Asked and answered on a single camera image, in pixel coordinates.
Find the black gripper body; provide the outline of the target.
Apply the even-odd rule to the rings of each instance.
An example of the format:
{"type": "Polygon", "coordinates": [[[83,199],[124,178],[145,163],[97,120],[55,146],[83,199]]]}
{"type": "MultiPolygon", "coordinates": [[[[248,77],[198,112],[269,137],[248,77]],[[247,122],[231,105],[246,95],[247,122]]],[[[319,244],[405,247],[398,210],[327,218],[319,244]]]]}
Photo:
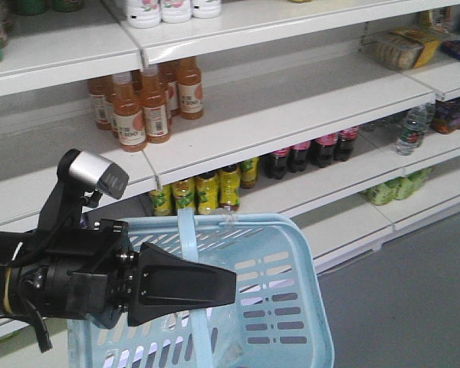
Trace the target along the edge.
{"type": "Polygon", "coordinates": [[[29,245],[11,263],[8,312],[113,328],[128,306],[137,260],[128,229],[103,219],[96,230],[63,228],[29,245]]]}

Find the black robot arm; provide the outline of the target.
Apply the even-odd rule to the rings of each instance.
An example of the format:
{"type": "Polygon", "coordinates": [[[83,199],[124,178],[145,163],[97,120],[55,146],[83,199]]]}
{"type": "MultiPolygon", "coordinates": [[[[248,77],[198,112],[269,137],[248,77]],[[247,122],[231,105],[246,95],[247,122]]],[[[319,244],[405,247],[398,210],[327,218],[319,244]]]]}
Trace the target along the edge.
{"type": "Polygon", "coordinates": [[[126,315],[131,327],[235,301],[233,271],[187,261],[146,242],[135,250],[126,222],[97,230],[0,232],[0,317],[33,326],[51,348],[45,319],[88,320],[103,329],[126,315]]]}

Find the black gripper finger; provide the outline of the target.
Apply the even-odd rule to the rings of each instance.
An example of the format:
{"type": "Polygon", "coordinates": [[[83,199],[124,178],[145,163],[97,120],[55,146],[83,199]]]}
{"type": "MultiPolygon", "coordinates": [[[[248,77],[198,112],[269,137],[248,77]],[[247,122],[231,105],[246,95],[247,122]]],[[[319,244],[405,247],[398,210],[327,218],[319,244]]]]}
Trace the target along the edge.
{"type": "Polygon", "coordinates": [[[233,271],[187,261],[145,242],[133,276],[127,323],[137,327],[175,312],[233,304],[236,278],[233,271]]]}

